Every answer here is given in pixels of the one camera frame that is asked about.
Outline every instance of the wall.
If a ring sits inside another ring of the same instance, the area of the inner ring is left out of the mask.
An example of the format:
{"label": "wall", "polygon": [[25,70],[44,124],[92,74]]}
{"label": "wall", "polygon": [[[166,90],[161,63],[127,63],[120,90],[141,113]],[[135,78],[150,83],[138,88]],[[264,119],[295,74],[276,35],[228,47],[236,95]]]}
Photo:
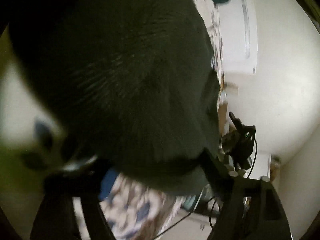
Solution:
{"label": "wall", "polygon": [[226,75],[240,86],[229,110],[256,125],[260,152],[280,155],[286,163],[320,122],[320,35],[295,0],[254,5],[257,73]]}
{"label": "wall", "polygon": [[294,240],[320,210],[320,126],[295,157],[281,168],[279,197]]}

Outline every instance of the black cloth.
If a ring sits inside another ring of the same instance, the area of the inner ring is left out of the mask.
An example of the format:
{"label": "black cloth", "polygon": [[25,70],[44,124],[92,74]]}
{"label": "black cloth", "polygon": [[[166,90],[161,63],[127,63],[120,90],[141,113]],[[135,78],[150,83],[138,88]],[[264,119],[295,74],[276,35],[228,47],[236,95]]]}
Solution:
{"label": "black cloth", "polygon": [[22,72],[70,132],[175,195],[219,143],[213,48],[193,0],[30,0],[9,24]]}

